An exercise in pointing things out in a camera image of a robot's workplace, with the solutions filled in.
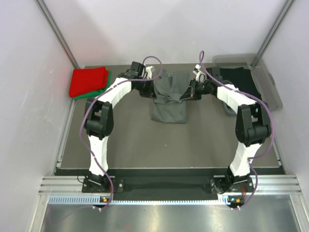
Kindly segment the grey t shirt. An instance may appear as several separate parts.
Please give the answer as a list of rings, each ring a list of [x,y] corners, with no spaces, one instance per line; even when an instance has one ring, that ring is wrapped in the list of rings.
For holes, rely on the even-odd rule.
[[[152,109],[151,120],[168,124],[185,124],[188,121],[186,102],[180,97],[189,85],[189,73],[162,71],[154,81],[156,99]]]

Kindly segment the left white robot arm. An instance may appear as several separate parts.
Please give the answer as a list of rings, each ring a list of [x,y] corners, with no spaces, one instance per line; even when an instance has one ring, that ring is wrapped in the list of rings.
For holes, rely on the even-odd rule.
[[[84,180],[84,192],[107,192],[112,190],[108,176],[107,144],[114,127],[113,108],[132,90],[142,97],[155,98],[154,66],[132,62],[130,68],[119,74],[107,90],[96,98],[89,98],[85,105],[84,129],[90,145],[91,161]]]

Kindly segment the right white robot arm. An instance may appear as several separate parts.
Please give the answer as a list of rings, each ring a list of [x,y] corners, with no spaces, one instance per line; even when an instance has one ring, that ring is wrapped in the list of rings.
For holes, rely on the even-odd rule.
[[[238,146],[233,161],[223,179],[211,180],[212,191],[223,194],[244,187],[250,177],[250,167],[256,152],[271,135],[271,122],[265,108],[256,100],[241,93],[230,81],[213,81],[201,70],[193,69],[195,78],[190,81],[181,100],[197,101],[202,95],[211,94],[236,113],[235,134]]]

